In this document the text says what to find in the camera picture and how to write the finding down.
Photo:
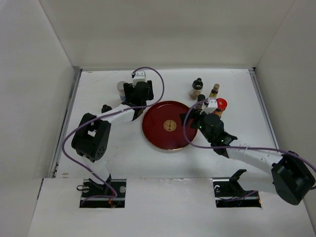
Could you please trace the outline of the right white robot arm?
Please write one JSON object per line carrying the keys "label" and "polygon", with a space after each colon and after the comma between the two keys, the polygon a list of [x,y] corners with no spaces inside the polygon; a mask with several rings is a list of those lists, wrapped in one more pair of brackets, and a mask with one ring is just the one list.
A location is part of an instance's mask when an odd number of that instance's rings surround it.
{"label": "right white robot arm", "polygon": [[236,136],[225,131],[224,123],[214,113],[193,110],[181,114],[180,119],[184,127],[198,129],[216,154],[267,173],[273,188],[256,182],[256,190],[267,188],[268,192],[276,193],[291,205],[298,205],[309,191],[315,190],[316,179],[310,171],[315,167],[295,152],[243,145]]}

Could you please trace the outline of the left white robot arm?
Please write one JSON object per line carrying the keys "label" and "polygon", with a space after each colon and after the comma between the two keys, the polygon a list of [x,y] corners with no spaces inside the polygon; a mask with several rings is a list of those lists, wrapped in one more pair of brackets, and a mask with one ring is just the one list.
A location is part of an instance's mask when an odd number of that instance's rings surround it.
{"label": "left white robot arm", "polygon": [[101,114],[86,113],[81,118],[78,129],[71,141],[71,147],[76,153],[88,159],[87,167],[93,178],[88,181],[88,188],[95,191],[96,196],[116,196],[117,192],[111,187],[111,175],[105,167],[103,155],[106,152],[110,132],[119,126],[139,118],[147,101],[154,98],[153,85],[150,80],[133,80],[124,83],[125,100],[116,108],[103,105]]}

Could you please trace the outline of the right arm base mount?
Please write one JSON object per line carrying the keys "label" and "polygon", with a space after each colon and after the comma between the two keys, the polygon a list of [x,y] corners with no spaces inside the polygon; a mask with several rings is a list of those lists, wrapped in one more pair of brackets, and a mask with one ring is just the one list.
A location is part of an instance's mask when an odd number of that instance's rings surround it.
{"label": "right arm base mount", "polygon": [[238,182],[241,175],[245,172],[246,169],[239,169],[231,177],[215,178],[212,180],[217,208],[261,208],[258,191],[246,191]]}

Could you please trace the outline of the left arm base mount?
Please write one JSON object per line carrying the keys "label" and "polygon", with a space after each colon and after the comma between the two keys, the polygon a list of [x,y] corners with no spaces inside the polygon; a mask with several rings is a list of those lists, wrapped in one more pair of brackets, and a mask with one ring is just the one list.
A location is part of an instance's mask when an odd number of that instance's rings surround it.
{"label": "left arm base mount", "polygon": [[81,192],[80,208],[125,208],[126,179],[107,179],[107,183],[117,195],[105,184],[97,184],[91,179],[85,179],[76,190]]}

